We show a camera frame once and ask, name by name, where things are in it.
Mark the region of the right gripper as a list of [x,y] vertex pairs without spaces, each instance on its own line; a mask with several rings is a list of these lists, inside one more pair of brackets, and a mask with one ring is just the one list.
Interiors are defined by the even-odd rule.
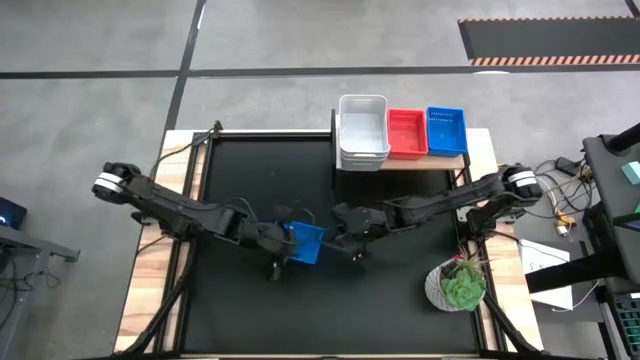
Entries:
[[332,242],[323,241],[321,245],[333,250],[366,250],[395,225],[395,212],[386,205],[370,208],[341,203],[332,209],[332,214],[337,224]]

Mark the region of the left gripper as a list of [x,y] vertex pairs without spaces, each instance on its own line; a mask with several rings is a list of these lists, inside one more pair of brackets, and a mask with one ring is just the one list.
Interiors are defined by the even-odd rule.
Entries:
[[282,223],[256,222],[243,224],[243,246],[266,252],[292,256],[299,243]]

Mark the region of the blue slotted plastic basket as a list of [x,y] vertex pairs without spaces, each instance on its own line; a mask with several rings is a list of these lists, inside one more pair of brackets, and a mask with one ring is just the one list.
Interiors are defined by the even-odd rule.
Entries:
[[428,154],[457,157],[468,151],[464,110],[427,107]]
[[292,259],[303,264],[314,265],[317,262],[325,229],[297,221],[287,222],[285,229],[294,238]]

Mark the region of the red slotted plastic basket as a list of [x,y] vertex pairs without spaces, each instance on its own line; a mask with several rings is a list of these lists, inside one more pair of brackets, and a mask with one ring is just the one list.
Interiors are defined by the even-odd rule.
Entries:
[[387,113],[389,157],[418,160],[428,153],[426,113],[422,109],[391,108]]

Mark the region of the black table mat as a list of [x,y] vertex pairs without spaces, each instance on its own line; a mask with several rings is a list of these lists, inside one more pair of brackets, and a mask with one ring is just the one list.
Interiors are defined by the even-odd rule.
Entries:
[[[336,172],[324,137],[231,138],[213,146],[203,198],[250,205],[263,221],[288,206],[297,219],[331,228],[339,203],[371,206],[448,185],[443,170]],[[457,248],[447,213],[374,242],[362,263],[325,248],[315,264],[288,265],[272,282],[267,255],[220,240],[200,243],[182,348],[216,355],[474,353],[472,315],[441,311],[424,291],[428,272]]]

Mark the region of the succulent in white pot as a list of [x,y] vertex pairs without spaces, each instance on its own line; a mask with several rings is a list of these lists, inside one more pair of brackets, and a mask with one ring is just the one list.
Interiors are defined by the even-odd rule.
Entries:
[[424,282],[429,302],[445,312],[473,312],[487,291],[485,264],[476,254],[458,254],[433,268]]

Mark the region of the black power adapter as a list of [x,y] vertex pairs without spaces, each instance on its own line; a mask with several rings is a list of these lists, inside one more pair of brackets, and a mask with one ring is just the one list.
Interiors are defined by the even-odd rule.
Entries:
[[580,161],[572,161],[566,157],[558,157],[555,160],[554,168],[565,175],[576,176],[580,175],[582,165]]

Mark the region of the grey metal desk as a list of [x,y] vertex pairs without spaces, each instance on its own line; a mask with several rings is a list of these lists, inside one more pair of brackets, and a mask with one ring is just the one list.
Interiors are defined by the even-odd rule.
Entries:
[[12,360],[41,282],[56,287],[53,256],[76,262],[80,250],[0,225],[0,360]]

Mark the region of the black side desk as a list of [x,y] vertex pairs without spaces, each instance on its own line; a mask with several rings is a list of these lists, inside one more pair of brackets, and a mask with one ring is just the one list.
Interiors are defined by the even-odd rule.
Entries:
[[626,163],[640,162],[640,122],[619,134],[587,137],[582,145],[600,197],[591,210],[597,242],[602,250],[616,251],[626,269],[623,278],[640,285],[640,232],[613,224],[640,203],[640,185],[631,185],[621,171]]

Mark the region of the black screen with blue light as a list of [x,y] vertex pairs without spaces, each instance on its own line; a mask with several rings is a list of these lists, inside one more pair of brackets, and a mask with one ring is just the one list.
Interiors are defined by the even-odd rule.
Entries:
[[0,225],[19,230],[27,213],[25,207],[0,197]]

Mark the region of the computer monitor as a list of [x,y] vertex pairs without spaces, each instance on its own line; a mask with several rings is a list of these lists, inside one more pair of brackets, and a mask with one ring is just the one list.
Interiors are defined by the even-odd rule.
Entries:
[[613,219],[613,224],[621,228],[640,232],[640,213],[616,216]]

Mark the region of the hazard-striped floor mat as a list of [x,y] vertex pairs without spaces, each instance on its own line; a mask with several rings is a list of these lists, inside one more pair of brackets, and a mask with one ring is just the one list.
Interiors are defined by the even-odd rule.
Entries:
[[473,66],[640,64],[640,18],[466,18],[458,28]]

